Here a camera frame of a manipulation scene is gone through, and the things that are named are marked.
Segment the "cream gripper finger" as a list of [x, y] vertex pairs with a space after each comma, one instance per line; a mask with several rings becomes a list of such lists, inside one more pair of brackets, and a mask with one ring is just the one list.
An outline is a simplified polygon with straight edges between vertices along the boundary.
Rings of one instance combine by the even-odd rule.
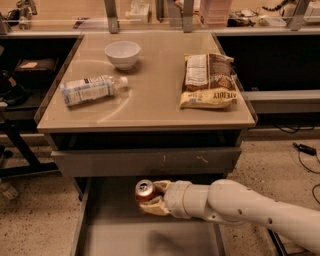
[[171, 182], [169, 180], [160, 180], [154, 181], [153, 184], [158, 193], [165, 194], [169, 186], [171, 185]]
[[140, 202], [139, 207], [144, 213], [157, 216], [166, 216], [170, 213], [162, 196], [157, 196], [149, 201]]

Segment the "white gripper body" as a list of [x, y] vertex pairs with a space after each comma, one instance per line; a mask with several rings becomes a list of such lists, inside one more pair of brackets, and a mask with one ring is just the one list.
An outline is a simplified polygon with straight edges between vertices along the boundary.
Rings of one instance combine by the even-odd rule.
[[177, 181], [169, 185], [164, 195], [165, 207], [176, 218], [192, 217], [209, 220], [213, 209], [208, 203], [208, 185]]

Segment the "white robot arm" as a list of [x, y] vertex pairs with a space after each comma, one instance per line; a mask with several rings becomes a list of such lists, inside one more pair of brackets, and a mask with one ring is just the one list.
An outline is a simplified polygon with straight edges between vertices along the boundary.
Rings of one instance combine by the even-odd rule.
[[145, 179], [136, 184], [135, 198], [147, 214], [199, 218], [227, 225], [253, 222], [320, 254], [319, 211], [276, 201], [233, 180], [199, 185]]

